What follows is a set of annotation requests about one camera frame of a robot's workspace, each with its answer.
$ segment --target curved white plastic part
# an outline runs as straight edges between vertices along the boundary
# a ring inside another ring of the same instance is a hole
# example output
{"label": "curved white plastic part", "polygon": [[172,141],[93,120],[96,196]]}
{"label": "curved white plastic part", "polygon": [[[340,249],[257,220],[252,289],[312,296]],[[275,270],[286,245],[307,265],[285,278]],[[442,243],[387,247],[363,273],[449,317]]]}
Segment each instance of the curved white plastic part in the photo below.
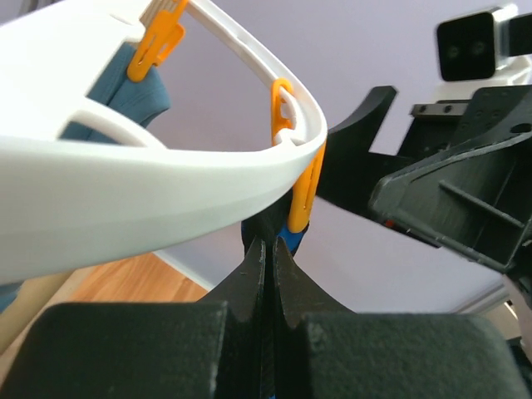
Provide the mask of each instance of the curved white plastic part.
{"label": "curved white plastic part", "polygon": [[[208,0],[187,11],[260,80],[289,79],[293,130],[259,152],[168,150],[86,94],[150,0],[64,0],[0,27],[0,283],[161,249],[245,219],[286,193],[327,137],[297,77]],[[57,140],[70,121],[129,146]]]}

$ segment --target black 3d-printed part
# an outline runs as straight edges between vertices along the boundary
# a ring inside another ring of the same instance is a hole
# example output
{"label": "black 3d-printed part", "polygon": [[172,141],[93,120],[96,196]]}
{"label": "black 3d-printed part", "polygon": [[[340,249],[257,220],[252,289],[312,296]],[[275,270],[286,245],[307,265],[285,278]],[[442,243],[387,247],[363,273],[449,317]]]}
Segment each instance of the black 3d-printed part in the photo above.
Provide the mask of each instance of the black 3d-printed part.
{"label": "black 3d-printed part", "polygon": [[[273,329],[266,337],[265,328]],[[267,248],[258,240],[200,303],[49,309],[0,398],[258,399],[268,337],[278,399],[530,399],[486,320],[354,314],[295,264],[283,241]]]}
{"label": "black 3d-printed part", "polygon": [[396,94],[392,86],[374,87],[345,121],[329,131],[318,197],[370,219],[367,202],[377,182],[414,162],[368,152]]}
{"label": "black 3d-printed part", "polygon": [[370,206],[413,234],[506,273],[530,237],[532,86],[478,90],[451,148],[383,178]]}

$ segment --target orange plastic clip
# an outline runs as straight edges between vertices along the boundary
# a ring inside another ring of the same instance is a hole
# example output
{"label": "orange plastic clip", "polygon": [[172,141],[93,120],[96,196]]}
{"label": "orange plastic clip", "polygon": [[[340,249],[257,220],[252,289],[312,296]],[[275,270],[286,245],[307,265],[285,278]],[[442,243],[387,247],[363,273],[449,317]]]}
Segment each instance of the orange plastic clip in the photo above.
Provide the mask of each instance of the orange plastic clip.
{"label": "orange plastic clip", "polygon": [[[292,128],[292,122],[283,116],[281,105],[285,102],[280,96],[281,87],[293,93],[292,84],[284,78],[276,79],[272,85],[272,141],[275,135],[283,128]],[[322,171],[325,144],[319,149],[316,156],[299,176],[293,185],[292,205],[288,215],[288,230],[292,233],[300,233],[307,227],[310,220],[310,212],[313,208],[314,197],[318,189],[319,175]]]}
{"label": "orange plastic clip", "polygon": [[127,77],[142,81],[152,65],[159,66],[185,37],[185,28],[178,23],[188,0],[179,2],[173,12],[161,10],[146,30],[135,55],[127,67]]}

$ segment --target camera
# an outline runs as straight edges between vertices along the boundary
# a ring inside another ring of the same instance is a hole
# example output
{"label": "camera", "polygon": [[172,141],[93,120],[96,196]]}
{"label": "camera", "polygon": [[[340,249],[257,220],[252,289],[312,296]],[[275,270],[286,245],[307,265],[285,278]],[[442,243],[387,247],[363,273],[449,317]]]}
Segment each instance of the camera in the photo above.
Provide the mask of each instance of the camera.
{"label": "camera", "polygon": [[444,81],[489,79],[509,63],[511,18],[508,4],[445,21],[436,29],[440,74]]}

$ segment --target camera lens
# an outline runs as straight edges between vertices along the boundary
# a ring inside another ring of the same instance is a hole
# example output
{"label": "camera lens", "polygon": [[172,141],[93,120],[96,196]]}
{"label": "camera lens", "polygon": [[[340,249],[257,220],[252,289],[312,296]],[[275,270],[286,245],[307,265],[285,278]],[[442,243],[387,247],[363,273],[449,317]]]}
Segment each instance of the camera lens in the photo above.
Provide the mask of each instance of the camera lens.
{"label": "camera lens", "polygon": [[485,52],[485,48],[486,48],[486,45],[484,42],[474,42],[473,46],[471,46],[471,53],[474,56],[479,56]]}
{"label": "camera lens", "polygon": [[447,57],[451,60],[454,60],[458,57],[458,54],[460,54],[460,50],[457,46],[450,46],[447,50]]}

